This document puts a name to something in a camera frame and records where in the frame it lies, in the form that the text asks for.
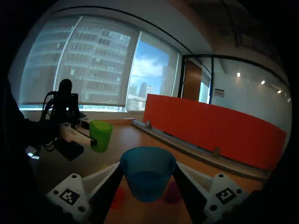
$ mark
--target white wall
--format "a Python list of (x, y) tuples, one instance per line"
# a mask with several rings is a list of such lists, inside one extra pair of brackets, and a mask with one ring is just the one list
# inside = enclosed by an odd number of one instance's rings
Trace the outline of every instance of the white wall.
[[(215, 88), (224, 90), (223, 98), (215, 96)], [(236, 74), (215, 73), (212, 104), (240, 111), (274, 124), (286, 132), (285, 146), (289, 141), (292, 103), (287, 102), (283, 93), (278, 94), (268, 85), (261, 85), (247, 78), (238, 78)]]

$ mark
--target table surface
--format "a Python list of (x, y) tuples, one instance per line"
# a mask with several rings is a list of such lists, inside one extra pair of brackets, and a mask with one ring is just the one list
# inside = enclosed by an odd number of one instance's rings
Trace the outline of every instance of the table surface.
[[(164, 148), (170, 151), (177, 161), (211, 177), (220, 172), (225, 173), (248, 193), (262, 188), (262, 183), (259, 181), (246, 179), (221, 171), (161, 143), (160, 141), (131, 126), (131, 120), (129, 119), (107, 121), (113, 124), (114, 128), (108, 149), (104, 153), (94, 152), (90, 148), (90, 145), (86, 144), (83, 145), (84, 153), (70, 162), (56, 150), (52, 152), (42, 150), (40, 154), (37, 180), (39, 189), (43, 193), (48, 193), (72, 173), (85, 177), (112, 165), (120, 160), (120, 157), (125, 151), (138, 146), (155, 146)], [(85, 130), (81, 127), (79, 127), (78, 130), (89, 135), (89, 130)], [(182, 201), (168, 206), (166, 206), (166, 203), (164, 203), (161, 199), (152, 203), (142, 203), (137, 201), (131, 195), (124, 179), (120, 186), (125, 190), (126, 206), (123, 206), (120, 209), (110, 209), (105, 223), (115, 223), (117, 220), (125, 223), (147, 223), (149, 221), (153, 222), (156, 220), (155, 217), (164, 217), (167, 223), (171, 220), (175, 220), (175, 222), (179, 221), (180, 223), (190, 223), (190, 217)], [(138, 208), (136, 211), (137, 213), (134, 212), (136, 209), (130, 209), (132, 207)], [(126, 217), (131, 216), (134, 216), (133, 220), (132, 218), (126, 219)]]

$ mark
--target black metal frame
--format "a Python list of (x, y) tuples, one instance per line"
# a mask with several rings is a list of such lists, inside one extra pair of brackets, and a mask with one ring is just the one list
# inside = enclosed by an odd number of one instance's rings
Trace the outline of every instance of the black metal frame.
[(212, 101), (212, 93), (213, 93), (213, 83), (214, 83), (214, 58), (219, 58), (219, 59), (228, 59), (228, 60), (234, 60), (234, 61), (238, 61), (238, 62), (244, 62), (250, 65), (254, 65), (256, 67), (259, 67), (260, 69), (263, 69), (269, 73), (271, 73), (272, 75), (274, 75), (280, 82), (282, 82), (284, 85), (286, 85), (287, 89), (290, 91), (290, 87), (287, 84), (286, 81), (284, 81), (283, 78), (281, 78), (276, 72), (274, 72), (273, 70), (269, 69), (268, 67), (261, 65), (257, 62), (253, 62), (251, 60), (248, 59), (244, 59), (241, 57), (234, 57), (234, 56), (229, 56), (229, 55), (214, 55), (214, 54), (199, 54), (199, 55), (183, 55), (182, 56), (182, 66), (181, 66), (181, 76), (180, 76), (180, 82), (179, 82), (179, 91), (178, 91), (178, 97), (181, 98), (182, 97), (182, 89), (183, 89), (183, 84), (184, 84), (184, 79), (185, 79), (185, 63), (186, 63), (186, 59), (187, 58), (196, 58), (199, 59), (201, 57), (210, 57), (211, 58), (211, 62), (212, 62), (212, 70), (209, 71), (206, 66), (203, 65), (203, 63), (201, 62), (201, 64), (211, 73), (211, 85), (210, 85), (210, 100), (209, 100), (209, 104), (211, 104)]

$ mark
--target red object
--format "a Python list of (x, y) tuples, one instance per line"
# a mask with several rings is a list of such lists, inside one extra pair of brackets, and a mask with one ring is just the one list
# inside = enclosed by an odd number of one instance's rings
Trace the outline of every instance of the red object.
[(220, 106), (148, 94), (143, 122), (183, 141), (258, 167), (274, 168), (286, 133), (254, 116)]
[(118, 209), (123, 205), (123, 203), (124, 203), (124, 190), (121, 187), (118, 187), (114, 195), (113, 201), (111, 203), (111, 208)]
[(173, 181), (168, 185), (166, 194), (165, 194), (165, 202), (168, 204), (175, 204), (180, 201), (182, 198), (180, 190), (176, 183)]

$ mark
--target sign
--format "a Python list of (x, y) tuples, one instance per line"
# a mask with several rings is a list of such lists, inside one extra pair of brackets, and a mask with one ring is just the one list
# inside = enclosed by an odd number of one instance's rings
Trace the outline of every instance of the sign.
[(215, 96), (224, 97), (224, 90), (215, 89)]

